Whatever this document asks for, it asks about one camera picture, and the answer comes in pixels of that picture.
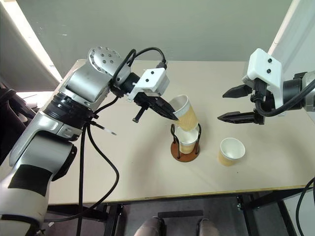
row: black cable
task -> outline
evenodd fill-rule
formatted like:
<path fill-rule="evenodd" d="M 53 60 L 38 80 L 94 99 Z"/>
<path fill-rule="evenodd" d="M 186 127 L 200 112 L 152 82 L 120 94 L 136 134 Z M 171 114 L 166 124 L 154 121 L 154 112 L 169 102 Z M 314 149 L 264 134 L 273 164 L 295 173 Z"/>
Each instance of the black cable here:
<path fill-rule="evenodd" d="M 136 57 L 138 57 L 141 54 L 146 53 L 148 51 L 158 51 L 160 53 L 161 57 L 162 57 L 162 62 L 166 63 L 166 59 L 165 59 L 164 53 L 162 52 L 162 50 L 160 48 L 156 48 L 156 47 L 145 48 L 145 49 L 141 50 L 140 52 L 138 52 L 136 54 Z"/>
<path fill-rule="evenodd" d="M 301 195 L 300 195 L 300 198 L 299 198 L 299 201 L 297 203 L 297 206 L 296 206 L 296 210 L 295 210 L 295 219 L 296 219 L 296 225 L 297 225 L 297 229 L 299 230 L 299 233 L 301 236 L 304 236 L 303 234 L 303 231 L 301 229 L 301 225 L 300 225 L 300 219 L 299 219 L 299 213 L 300 213 L 300 207 L 301 207 L 301 203 L 302 203 L 302 200 L 304 198 L 304 195 L 306 193 L 306 191 L 309 189 L 310 185 L 314 182 L 315 178 L 312 178 L 308 183 L 307 185 L 305 186 L 305 188 L 303 189 Z"/>
<path fill-rule="evenodd" d="M 118 99 L 115 98 L 113 101 L 111 101 L 110 103 L 104 105 L 104 109 L 106 107 L 109 107 L 111 105 L 113 105 Z M 88 131 L 88 136 L 89 139 L 93 145 L 93 147 L 96 149 L 96 151 L 107 161 L 107 163 L 114 169 L 115 173 L 116 173 L 116 180 L 113 184 L 113 186 L 111 187 L 111 189 L 100 199 L 98 200 L 94 205 L 92 205 L 91 207 L 89 207 L 88 209 L 84 210 L 81 213 L 78 213 L 76 215 L 70 216 L 70 217 L 66 217 L 66 218 L 61 218 L 61 219 L 45 219 L 44 222 L 62 222 L 62 221 L 68 221 L 68 220 L 73 220 L 76 219 L 80 216 L 85 215 L 86 213 L 90 212 L 92 209 L 94 209 L 95 207 L 97 207 L 99 204 L 101 204 L 115 189 L 115 187 L 118 184 L 118 180 L 119 180 L 119 172 L 117 170 L 117 168 L 114 166 L 114 164 L 104 155 L 104 153 L 97 147 L 96 143 L 94 142 L 94 139 L 91 135 L 91 130 L 90 130 L 90 126 L 87 126 L 87 131 Z"/>
<path fill-rule="evenodd" d="M 293 107 L 296 103 L 301 101 L 307 94 L 313 91 L 313 89 L 315 89 L 315 80 L 310 82 L 309 85 L 302 89 L 297 95 L 295 95 L 293 98 L 291 98 L 289 101 L 287 101 L 285 104 L 278 107 L 277 109 L 274 109 L 270 112 L 266 112 L 261 107 L 261 101 L 256 101 L 255 102 L 256 110 L 258 111 L 259 114 L 261 114 L 264 117 L 274 117 Z"/>
<path fill-rule="evenodd" d="M 83 175 L 84 175 L 84 142 L 87 127 L 84 126 L 81 134 L 80 143 L 80 174 L 79 174 L 79 212 L 83 212 Z M 82 216 L 78 217 L 77 236 L 81 234 Z"/>
<path fill-rule="evenodd" d="M 115 71 L 113 77 L 112 77 L 112 81 L 114 81 L 117 77 L 117 75 L 119 74 L 119 72 L 121 71 L 121 69 L 123 68 L 123 66 L 128 62 L 129 58 L 132 56 L 131 60 L 133 61 L 136 57 L 136 50 L 135 49 L 131 49 L 131 51 L 128 53 L 128 55 L 125 57 L 125 59 L 122 61 L 122 63 L 117 67 L 117 70 Z"/>
<path fill-rule="evenodd" d="M 103 111 L 105 108 L 107 108 L 107 107 L 113 105 L 115 102 L 117 102 L 118 98 L 119 98 L 119 97 L 117 96 L 117 97 L 115 97 L 115 99 L 114 99 L 113 101 L 111 101 L 110 103 L 107 103 L 106 105 L 104 105 L 104 106 L 98 108 L 98 109 L 94 112 L 94 114 L 96 115 L 97 113 Z"/>

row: white table surface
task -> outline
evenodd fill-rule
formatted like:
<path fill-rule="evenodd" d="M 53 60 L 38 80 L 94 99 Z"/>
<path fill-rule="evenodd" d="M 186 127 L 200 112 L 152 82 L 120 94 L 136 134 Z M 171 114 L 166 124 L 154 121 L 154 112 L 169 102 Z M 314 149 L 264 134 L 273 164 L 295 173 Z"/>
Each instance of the white table surface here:
<path fill-rule="evenodd" d="M 139 75 L 156 62 L 136 61 Z M 171 80 L 165 95 L 170 100 L 187 94 L 202 126 L 200 155 L 192 162 L 176 161 L 170 153 L 171 121 L 148 110 L 138 124 L 132 121 L 139 111 L 126 98 L 100 114 L 98 123 L 113 130 L 113 136 L 93 127 L 96 143 L 120 172 L 120 181 L 107 202 L 156 199 L 161 197 L 296 188 L 305 185 L 315 170 L 315 125 L 304 110 L 287 112 L 285 117 L 267 118 L 265 125 L 230 124 L 217 116 L 227 112 L 250 112 L 246 98 L 222 98 L 229 88 L 240 85 L 244 62 L 171 61 Z M 104 103 L 114 98 L 109 96 Z M 222 139 L 234 137 L 246 147 L 245 157 L 226 167 L 217 160 Z M 1 177 L 9 171 L 7 160 Z M 79 154 L 68 174 L 52 182 L 50 204 L 78 202 Z M 96 202 L 111 187 L 115 174 L 87 141 L 84 174 L 84 202 Z"/>

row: gray wall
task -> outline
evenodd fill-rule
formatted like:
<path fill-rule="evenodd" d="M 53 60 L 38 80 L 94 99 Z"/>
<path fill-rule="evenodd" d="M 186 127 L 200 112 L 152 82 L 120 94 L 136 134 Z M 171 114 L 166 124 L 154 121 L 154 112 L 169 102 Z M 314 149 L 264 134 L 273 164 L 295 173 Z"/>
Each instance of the gray wall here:
<path fill-rule="evenodd" d="M 246 61 L 268 50 L 291 0 L 18 0 L 64 76 L 90 47 L 122 56 L 160 47 L 168 60 Z M 155 53 L 141 59 L 158 59 Z"/>

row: metal table leg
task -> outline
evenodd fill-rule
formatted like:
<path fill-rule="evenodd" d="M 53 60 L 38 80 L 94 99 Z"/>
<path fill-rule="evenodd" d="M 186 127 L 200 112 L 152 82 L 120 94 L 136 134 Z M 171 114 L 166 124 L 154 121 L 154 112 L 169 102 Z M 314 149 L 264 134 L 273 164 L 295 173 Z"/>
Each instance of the metal table leg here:
<path fill-rule="evenodd" d="M 276 203 L 277 201 L 280 201 L 284 198 L 301 193 L 302 191 L 303 191 L 303 188 L 273 191 L 272 193 L 269 193 L 265 196 L 262 196 L 260 198 L 254 199 L 253 201 L 248 202 L 245 205 L 245 208 L 253 209 L 253 208 L 261 207 L 267 204 Z"/>
<path fill-rule="evenodd" d="M 79 213 L 79 206 L 77 204 L 71 205 L 49 205 L 47 208 L 47 212 L 56 215 L 64 215 L 71 216 Z M 84 219 L 96 220 L 96 221 L 106 221 L 107 220 L 107 212 L 103 212 L 100 210 L 91 210 L 89 213 L 83 216 Z"/>
<path fill-rule="evenodd" d="M 282 200 L 278 201 L 278 207 L 279 207 L 282 219 L 284 221 L 287 233 L 289 234 L 289 236 L 297 236 L 293 223 L 291 221 L 290 215 L 287 212 L 286 206 Z"/>
<path fill-rule="evenodd" d="M 114 236 L 116 232 L 116 226 L 118 217 L 123 212 L 123 205 L 116 204 L 109 206 L 108 217 L 105 226 L 104 236 Z"/>
<path fill-rule="evenodd" d="M 244 206 L 251 201 L 249 194 L 242 194 L 237 196 L 237 207 L 243 211 L 244 219 L 249 236 L 259 236 L 258 227 L 256 224 L 253 209 L 247 209 Z"/>

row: paper cup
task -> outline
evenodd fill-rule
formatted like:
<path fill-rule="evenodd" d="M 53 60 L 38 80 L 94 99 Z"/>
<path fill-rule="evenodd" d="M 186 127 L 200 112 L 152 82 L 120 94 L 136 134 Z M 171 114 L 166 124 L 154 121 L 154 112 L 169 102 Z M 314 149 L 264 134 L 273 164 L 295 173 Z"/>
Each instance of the paper cup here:
<path fill-rule="evenodd" d="M 183 154 L 191 153 L 198 139 L 198 131 L 184 131 L 181 127 L 176 127 L 175 135 L 179 140 L 179 151 Z"/>
<path fill-rule="evenodd" d="M 219 161 L 222 165 L 231 166 L 245 155 L 245 147 L 234 138 L 223 139 L 220 144 Z"/>
<path fill-rule="evenodd" d="M 187 95 L 179 95 L 174 97 L 169 104 L 174 108 L 173 113 L 178 120 L 175 124 L 180 126 L 184 131 L 190 131 L 197 127 L 198 120 L 192 106 L 188 100 Z"/>

